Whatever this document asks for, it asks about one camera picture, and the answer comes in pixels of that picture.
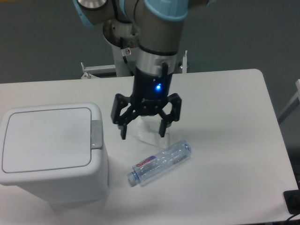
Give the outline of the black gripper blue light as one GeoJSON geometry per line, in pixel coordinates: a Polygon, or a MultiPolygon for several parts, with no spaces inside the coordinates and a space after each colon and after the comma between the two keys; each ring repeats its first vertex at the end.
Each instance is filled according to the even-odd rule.
{"type": "Polygon", "coordinates": [[[135,69],[133,92],[131,97],[116,94],[112,106],[111,118],[120,130],[123,140],[126,139],[127,125],[141,116],[159,114],[161,119],[159,135],[165,136],[166,129],[173,121],[180,120],[182,99],[177,93],[168,96],[172,74],[168,74],[168,67],[162,67],[158,75],[150,75],[139,68],[135,69]],[[163,108],[172,105],[169,114],[163,108]]]}

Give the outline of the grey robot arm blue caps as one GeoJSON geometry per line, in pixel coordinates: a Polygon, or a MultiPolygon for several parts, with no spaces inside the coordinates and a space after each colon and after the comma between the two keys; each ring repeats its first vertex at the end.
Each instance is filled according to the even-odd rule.
{"type": "Polygon", "coordinates": [[[126,137],[128,124],[138,116],[161,116],[165,135],[180,119],[181,98],[169,94],[180,38],[188,11],[207,0],[75,0],[82,23],[110,23],[112,38],[121,50],[138,49],[133,92],[116,94],[111,118],[126,137]]]}

